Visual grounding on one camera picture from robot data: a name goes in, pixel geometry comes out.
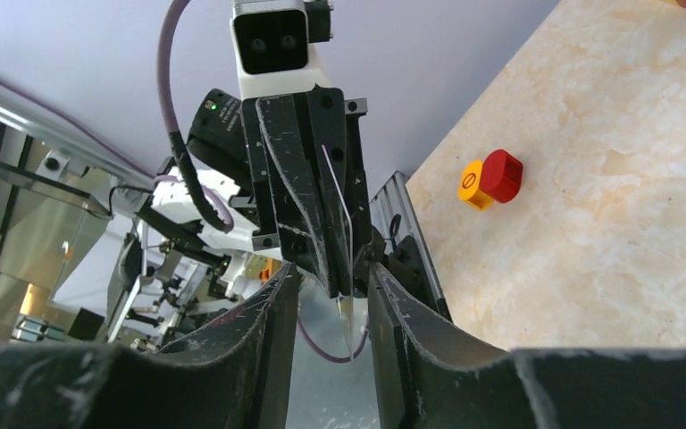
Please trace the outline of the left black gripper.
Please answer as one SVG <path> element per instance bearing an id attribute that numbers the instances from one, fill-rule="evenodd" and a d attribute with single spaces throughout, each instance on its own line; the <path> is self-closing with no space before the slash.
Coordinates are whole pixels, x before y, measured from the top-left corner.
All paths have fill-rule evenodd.
<path id="1" fill-rule="evenodd" d="M 240 107 L 259 245 L 354 297 L 354 259 L 372 241 L 358 132 L 363 98 L 339 88 L 249 98 Z"/>

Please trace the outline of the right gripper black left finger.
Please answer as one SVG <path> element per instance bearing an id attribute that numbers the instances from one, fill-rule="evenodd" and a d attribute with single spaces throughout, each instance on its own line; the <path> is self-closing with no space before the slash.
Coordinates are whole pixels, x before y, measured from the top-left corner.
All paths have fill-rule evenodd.
<path id="1" fill-rule="evenodd" d="M 164 346 L 174 398 L 155 428 L 282 428 L 300 274 L 285 264 L 249 299 Z"/>

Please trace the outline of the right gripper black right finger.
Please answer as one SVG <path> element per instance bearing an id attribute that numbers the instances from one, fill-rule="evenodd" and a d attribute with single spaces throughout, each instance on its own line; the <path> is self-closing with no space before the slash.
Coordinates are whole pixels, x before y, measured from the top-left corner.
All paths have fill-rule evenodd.
<path id="1" fill-rule="evenodd" d="M 385 428 L 504 428 L 512 380 L 506 351 L 457 328 L 382 265 L 371 271 L 375 388 Z"/>

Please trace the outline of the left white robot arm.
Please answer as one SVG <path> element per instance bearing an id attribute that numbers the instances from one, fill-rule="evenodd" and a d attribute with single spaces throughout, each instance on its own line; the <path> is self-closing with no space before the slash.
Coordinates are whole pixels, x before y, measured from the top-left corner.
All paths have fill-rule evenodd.
<path id="1" fill-rule="evenodd" d="M 368 105 L 317 87 L 239 100 L 211 91 L 182 150 L 168 159 L 142 217 L 188 257 L 273 257 L 315 277 L 332 298 L 367 292 L 379 254 L 359 121 Z"/>

